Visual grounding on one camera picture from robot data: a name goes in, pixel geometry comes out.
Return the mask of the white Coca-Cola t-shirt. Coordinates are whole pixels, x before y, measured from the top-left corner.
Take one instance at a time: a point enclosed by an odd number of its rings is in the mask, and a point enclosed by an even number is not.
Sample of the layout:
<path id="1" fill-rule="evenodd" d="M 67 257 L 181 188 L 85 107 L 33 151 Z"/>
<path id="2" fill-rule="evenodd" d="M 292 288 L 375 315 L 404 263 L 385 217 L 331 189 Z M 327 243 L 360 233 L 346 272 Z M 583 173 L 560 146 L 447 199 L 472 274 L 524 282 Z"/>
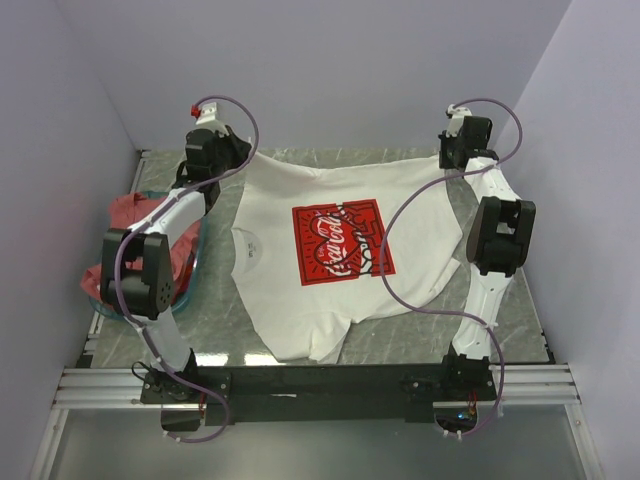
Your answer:
<path id="1" fill-rule="evenodd" d="M 458 269 L 434 157 L 319 169 L 257 154 L 245 174 L 232 278 L 280 361 L 335 362 L 352 325 L 430 303 Z"/>

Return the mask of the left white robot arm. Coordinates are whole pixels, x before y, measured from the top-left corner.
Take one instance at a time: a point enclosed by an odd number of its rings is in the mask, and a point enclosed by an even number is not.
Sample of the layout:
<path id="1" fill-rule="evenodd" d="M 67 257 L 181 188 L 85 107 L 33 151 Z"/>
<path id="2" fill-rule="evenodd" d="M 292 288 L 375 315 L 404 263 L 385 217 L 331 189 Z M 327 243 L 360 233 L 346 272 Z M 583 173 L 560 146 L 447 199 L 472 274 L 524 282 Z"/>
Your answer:
<path id="1" fill-rule="evenodd" d="M 230 126 L 214 122 L 186 135 L 186 159 L 174 187 L 151 213 L 103 239 L 99 293 L 146 344 L 154 366 L 168 372 L 164 389 L 176 401 L 193 399 L 200 388 L 192 349 L 172 313 L 175 281 L 171 249 L 203 219 L 220 195 L 219 181 L 251 158 L 250 143 Z"/>

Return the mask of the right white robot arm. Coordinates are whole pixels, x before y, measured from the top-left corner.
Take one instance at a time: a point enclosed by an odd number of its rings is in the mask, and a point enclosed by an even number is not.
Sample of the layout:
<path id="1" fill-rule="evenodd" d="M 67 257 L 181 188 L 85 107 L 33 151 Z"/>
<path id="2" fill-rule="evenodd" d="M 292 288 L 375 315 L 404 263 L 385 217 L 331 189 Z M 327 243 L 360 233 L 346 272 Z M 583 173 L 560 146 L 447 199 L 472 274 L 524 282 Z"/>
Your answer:
<path id="1" fill-rule="evenodd" d="M 442 393 L 460 399 L 490 381 L 491 333 L 507 287 L 526 261 L 536 206 L 515 193 L 497 154 L 488 148 L 492 121 L 464 107 L 450 108 L 448 117 L 439 135 L 440 167 L 463 173 L 478 200 L 466 245 L 470 288 L 465 315 L 438 377 Z"/>

